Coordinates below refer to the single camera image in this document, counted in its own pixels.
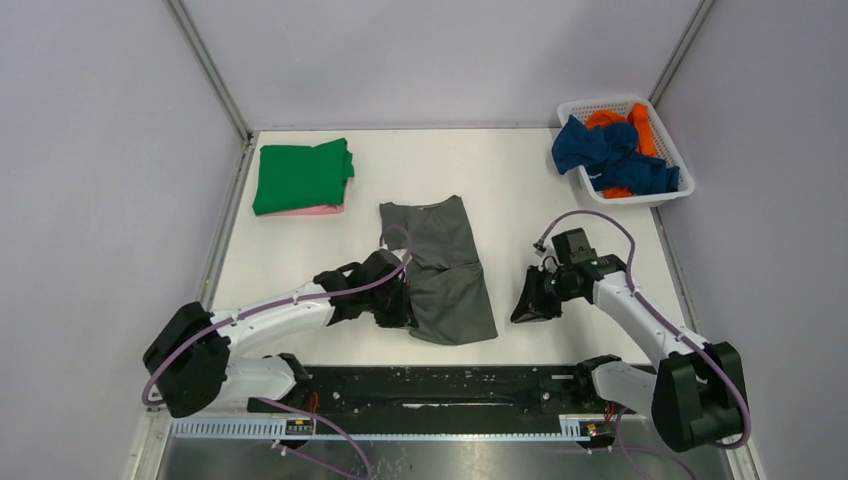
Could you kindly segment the grey t-shirt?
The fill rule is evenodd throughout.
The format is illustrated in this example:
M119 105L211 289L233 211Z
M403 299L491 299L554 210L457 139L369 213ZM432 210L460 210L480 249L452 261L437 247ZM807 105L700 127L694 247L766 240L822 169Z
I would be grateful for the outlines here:
M386 236L391 250L408 249L409 299L416 339L439 345L464 345L498 336L484 269L461 197L453 195L430 205L379 206L384 229L396 225L411 240L394 231Z

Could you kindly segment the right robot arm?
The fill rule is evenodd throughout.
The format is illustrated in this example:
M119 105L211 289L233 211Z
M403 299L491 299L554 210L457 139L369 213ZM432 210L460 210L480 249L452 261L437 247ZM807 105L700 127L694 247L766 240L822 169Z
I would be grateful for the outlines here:
M626 407L649 418L676 452L709 443L738 447L748 440L752 422L743 366L732 345L672 323L642 293L632 261L598 254L583 229L556 235L553 249L553 267L544 261L527 267L511 322L552 320L565 303L584 300L614 320L652 366L645 371L611 354L579 363L572 389L579 407Z

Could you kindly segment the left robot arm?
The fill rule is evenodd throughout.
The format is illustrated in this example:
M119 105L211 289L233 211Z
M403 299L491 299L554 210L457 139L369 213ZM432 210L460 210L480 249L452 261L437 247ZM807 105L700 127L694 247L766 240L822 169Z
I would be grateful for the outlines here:
M323 329L369 313L405 322L409 250L380 249L316 275L264 302L210 312L198 302L181 306L143 354L150 375L142 390L147 407L164 406L175 418L216 404L274 400L288 411L309 401L309 375L291 353L262 358L253 351L287 336Z

